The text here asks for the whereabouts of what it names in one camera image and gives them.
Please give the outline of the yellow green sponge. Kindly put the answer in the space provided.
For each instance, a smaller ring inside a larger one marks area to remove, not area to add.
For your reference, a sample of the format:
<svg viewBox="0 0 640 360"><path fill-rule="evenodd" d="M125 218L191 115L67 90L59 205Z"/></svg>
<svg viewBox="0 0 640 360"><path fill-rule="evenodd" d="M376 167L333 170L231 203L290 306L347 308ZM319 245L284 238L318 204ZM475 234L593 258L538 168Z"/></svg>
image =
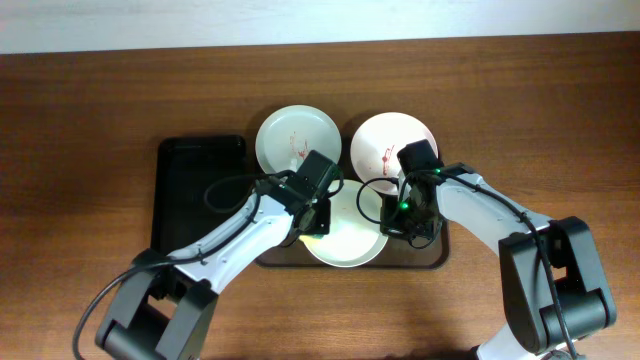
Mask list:
<svg viewBox="0 0 640 360"><path fill-rule="evenodd" d="M324 238L323 234L303 234L299 237L299 240L304 244L316 244Z"/></svg>

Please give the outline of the white plate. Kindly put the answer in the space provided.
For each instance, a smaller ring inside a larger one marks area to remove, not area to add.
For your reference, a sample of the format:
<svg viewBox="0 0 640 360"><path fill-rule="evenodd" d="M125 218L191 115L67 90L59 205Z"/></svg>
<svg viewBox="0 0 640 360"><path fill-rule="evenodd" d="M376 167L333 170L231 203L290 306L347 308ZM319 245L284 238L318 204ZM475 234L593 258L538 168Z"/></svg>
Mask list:
<svg viewBox="0 0 640 360"><path fill-rule="evenodd" d="M316 244L304 244L318 260L334 267L356 267L374 259L388 237L378 224L366 220L358 211L356 196L362 184L345 180L342 189L330 199L330 232Z"/></svg>

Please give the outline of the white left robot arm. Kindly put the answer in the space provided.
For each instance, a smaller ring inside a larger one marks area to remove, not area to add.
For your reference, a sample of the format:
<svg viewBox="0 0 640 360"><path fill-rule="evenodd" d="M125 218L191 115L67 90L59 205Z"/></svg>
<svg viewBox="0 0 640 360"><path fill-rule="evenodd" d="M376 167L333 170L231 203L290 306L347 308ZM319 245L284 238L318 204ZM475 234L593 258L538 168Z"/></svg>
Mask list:
<svg viewBox="0 0 640 360"><path fill-rule="evenodd" d="M197 359L224 288L264 252L303 233L326 234L333 181L344 175L311 151L295 171L255 181L237 212L194 243L147 249L108 284L117 291L95 336L114 359Z"/></svg>

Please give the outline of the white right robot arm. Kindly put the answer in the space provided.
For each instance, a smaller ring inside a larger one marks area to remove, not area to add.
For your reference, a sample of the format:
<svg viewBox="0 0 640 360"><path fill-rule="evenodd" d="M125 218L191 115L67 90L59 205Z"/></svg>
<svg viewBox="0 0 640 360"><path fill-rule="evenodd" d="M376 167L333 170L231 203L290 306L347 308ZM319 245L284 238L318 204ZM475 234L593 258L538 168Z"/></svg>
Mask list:
<svg viewBox="0 0 640 360"><path fill-rule="evenodd" d="M506 325L471 359L579 359L577 341L612 326L617 309L589 226L554 220L502 195L469 166L444 165L426 140L397 158L398 195L384 201L381 229L433 241L455 222L499 258Z"/></svg>

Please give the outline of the dark brown serving tray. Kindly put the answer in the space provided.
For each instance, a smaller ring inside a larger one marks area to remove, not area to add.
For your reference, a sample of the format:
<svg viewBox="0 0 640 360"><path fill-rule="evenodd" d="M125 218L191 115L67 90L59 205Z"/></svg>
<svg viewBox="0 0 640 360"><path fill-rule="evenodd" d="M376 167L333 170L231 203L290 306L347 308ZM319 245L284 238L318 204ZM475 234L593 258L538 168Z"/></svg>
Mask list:
<svg viewBox="0 0 640 360"><path fill-rule="evenodd" d="M353 169L349 146L350 136L342 139L342 154L339 166L344 171L346 179L360 182ZM361 197L356 197L358 211L375 218L382 205L383 196L367 188ZM369 262L356 266L368 269L384 270L435 270L447 261L450 254L449 229L444 225L440 235L433 242L417 239L413 244L406 240L388 236L382 251ZM275 247L260 255L256 263L264 268L311 269L324 268L331 265L315 258L299 239L296 242L287 240L283 246Z"/></svg>

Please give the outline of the pink dirty plate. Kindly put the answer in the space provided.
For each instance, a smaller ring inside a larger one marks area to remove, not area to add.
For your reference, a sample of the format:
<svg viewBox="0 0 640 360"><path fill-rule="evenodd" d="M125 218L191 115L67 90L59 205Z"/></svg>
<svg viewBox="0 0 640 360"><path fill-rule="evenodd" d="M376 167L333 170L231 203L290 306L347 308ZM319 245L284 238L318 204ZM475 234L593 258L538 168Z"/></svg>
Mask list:
<svg viewBox="0 0 640 360"><path fill-rule="evenodd" d="M420 140L427 140L439 158L435 137L417 118L399 112L369 118L356 130L351 141L350 158L355 173L362 182L397 178L401 172L398 152Z"/></svg>

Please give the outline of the pale green dirty plate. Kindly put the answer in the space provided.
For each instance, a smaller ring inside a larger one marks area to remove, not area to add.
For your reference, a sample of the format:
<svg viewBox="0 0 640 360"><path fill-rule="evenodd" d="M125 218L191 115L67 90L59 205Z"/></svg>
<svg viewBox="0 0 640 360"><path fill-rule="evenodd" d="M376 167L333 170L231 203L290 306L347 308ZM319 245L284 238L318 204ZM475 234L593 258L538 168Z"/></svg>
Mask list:
<svg viewBox="0 0 640 360"><path fill-rule="evenodd" d="M290 160L303 161L315 150L337 163L342 140L334 121L307 105L283 107L267 117L258 130L255 151L265 173L290 170Z"/></svg>

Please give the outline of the black sponge tray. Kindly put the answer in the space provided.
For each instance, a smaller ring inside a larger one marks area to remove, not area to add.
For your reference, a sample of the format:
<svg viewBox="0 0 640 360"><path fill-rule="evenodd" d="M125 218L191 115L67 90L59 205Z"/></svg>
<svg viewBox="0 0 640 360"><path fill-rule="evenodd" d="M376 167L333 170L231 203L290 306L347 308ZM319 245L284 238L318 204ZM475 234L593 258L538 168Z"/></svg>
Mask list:
<svg viewBox="0 0 640 360"><path fill-rule="evenodd" d="M158 147L150 247L167 255L226 221L231 215L215 210L244 202L251 181L209 186L247 172L246 142L239 135L163 140Z"/></svg>

